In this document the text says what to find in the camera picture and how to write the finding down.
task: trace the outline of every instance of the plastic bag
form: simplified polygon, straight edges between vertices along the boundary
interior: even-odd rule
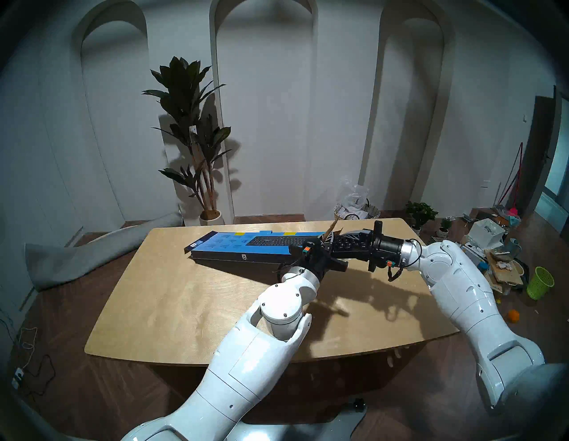
[[[368,216],[364,206],[367,204],[369,189],[352,183],[343,177],[340,182],[337,202],[341,205],[338,216],[342,219],[365,219]]]
[[[338,193],[338,202],[344,208],[356,208],[361,210],[366,204],[369,188],[359,186],[352,183],[348,178],[344,177],[340,183],[340,191]]]

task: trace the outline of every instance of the potted plant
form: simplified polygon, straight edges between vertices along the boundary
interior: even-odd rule
[[[436,231],[437,237],[447,237],[448,236],[448,229],[452,226],[452,222],[444,217],[440,222],[440,227]]]
[[[405,212],[411,215],[415,221],[411,228],[413,228],[417,236],[421,233],[421,227],[426,224],[428,220],[435,220],[435,216],[439,213],[424,202],[408,202],[406,207]]]
[[[160,72],[151,71],[168,92],[145,90],[142,94],[159,98],[162,109],[176,121],[170,124],[170,131],[158,127],[153,129],[179,140],[188,148],[192,158],[191,165],[186,169],[180,167],[178,172],[173,168],[165,168],[160,173],[192,191],[190,197],[195,197],[203,209],[200,214],[201,225],[222,225],[223,218],[216,205],[213,164],[229,151],[220,152],[221,142],[229,136],[231,127],[214,127],[212,116],[200,112],[200,103],[225,85],[221,84],[206,92],[213,83],[210,81],[200,88],[200,82],[210,68],[207,66],[200,70],[199,61],[188,63],[183,58],[173,57],[169,67],[160,66]]]

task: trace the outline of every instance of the orange fruit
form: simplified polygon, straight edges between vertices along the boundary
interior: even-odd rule
[[[512,323],[518,323],[519,321],[519,312],[516,310],[510,310],[508,312],[508,319],[510,320],[510,322]]]

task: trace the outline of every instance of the keyboard box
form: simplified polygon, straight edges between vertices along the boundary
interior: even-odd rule
[[[316,239],[322,232],[218,233],[211,231],[184,248],[192,259],[232,262],[292,263],[289,245]]]

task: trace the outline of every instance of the power outlet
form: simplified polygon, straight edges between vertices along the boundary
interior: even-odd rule
[[[20,384],[24,380],[24,371],[21,368],[16,369],[14,372],[14,378],[12,378],[12,387],[17,389],[20,387]]]

